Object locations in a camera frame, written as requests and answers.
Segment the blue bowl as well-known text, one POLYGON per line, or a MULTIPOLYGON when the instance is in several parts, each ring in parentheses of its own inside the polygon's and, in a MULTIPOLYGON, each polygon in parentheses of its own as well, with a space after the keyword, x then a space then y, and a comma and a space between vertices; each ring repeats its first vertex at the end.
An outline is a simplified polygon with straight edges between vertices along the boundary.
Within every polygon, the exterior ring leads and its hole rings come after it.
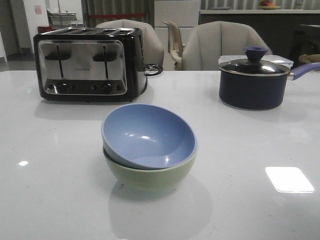
POLYGON ((177 114, 150 104, 126 104, 101 123, 103 148, 116 163, 140 170, 184 163, 197 149, 191 127, 177 114))

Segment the light green bowl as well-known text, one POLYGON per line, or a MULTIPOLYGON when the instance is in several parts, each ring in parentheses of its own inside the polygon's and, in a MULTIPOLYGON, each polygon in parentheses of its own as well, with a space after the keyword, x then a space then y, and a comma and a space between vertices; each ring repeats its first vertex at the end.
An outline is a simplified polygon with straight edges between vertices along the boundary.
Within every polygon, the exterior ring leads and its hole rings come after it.
POLYGON ((158 191, 177 185, 190 172, 198 153, 195 151, 186 161, 173 167, 144 170, 123 166, 110 158, 105 150, 102 152, 110 171, 120 183, 141 191, 158 191))

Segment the beige office chair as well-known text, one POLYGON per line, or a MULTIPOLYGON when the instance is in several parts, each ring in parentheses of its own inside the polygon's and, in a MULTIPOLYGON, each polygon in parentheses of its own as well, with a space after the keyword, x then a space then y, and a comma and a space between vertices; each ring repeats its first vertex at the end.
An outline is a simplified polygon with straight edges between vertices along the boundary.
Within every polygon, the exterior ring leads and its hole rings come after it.
POLYGON ((163 21, 168 28, 168 53, 174 60, 174 69, 181 71, 183 69, 182 56, 184 45, 179 26, 172 21, 163 21))

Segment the dark blue saucepan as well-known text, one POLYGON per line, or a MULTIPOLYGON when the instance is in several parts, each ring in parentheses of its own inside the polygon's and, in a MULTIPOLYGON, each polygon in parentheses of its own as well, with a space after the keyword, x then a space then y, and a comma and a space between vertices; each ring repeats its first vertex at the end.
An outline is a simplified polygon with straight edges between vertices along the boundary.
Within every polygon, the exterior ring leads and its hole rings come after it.
POLYGON ((273 109, 283 102, 287 80, 296 80, 319 69, 320 64, 315 62, 289 69, 289 73, 280 76, 247 76, 220 70, 219 97, 224 103, 241 109, 273 109))

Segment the right beige upholstered chair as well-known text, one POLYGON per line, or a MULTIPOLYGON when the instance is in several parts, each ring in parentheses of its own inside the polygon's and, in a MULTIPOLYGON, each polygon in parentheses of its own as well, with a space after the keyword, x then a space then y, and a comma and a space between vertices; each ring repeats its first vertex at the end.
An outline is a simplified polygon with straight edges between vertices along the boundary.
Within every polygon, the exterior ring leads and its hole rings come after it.
POLYGON ((272 50, 251 26, 228 21, 213 21, 190 31, 182 53, 182 70, 216 71, 220 56, 244 55, 246 47, 272 50))

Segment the black chrome toaster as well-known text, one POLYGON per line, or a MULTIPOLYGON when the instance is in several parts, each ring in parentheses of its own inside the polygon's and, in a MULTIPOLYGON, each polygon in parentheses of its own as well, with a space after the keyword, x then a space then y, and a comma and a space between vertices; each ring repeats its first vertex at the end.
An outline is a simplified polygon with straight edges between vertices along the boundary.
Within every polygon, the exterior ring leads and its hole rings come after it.
POLYGON ((148 86, 138 28, 67 27, 36 34, 33 46, 46 100, 131 102, 148 86))

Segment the glass lid with blue knob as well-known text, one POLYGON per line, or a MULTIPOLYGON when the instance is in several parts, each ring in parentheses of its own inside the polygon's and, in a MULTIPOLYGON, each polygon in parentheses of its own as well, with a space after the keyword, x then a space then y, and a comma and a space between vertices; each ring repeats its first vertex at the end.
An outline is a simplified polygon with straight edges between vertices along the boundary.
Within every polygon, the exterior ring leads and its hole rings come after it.
POLYGON ((246 58, 239 58, 222 62, 218 65, 221 71, 243 76, 282 76, 290 69, 286 66, 262 60, 268 49, 258 46, 247 46, 244 49, 246 58))

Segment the red box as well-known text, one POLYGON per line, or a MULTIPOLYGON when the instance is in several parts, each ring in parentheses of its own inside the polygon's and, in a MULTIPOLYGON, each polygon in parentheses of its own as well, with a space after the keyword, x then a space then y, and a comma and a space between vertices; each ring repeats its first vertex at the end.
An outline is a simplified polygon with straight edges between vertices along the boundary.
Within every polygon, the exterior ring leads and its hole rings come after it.
POLYGON ((39 34, 46 33, 52 30, 52 27, 49 25, 40 25, 37 27, 37 32, 39 34))

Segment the fruit bowl on counter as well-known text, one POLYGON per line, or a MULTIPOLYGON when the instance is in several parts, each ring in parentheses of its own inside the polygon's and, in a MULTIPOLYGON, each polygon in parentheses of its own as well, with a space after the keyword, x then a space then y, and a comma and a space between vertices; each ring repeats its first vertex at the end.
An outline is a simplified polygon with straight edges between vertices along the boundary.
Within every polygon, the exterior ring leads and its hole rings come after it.
POLYGON ((274 3, 272 3, 270 0, 262 0, 259 4, 258 4, 258 8, 262 9, 262 10, 278 10, 281 8, 281 6, 279 5, 275 5, 274 3))

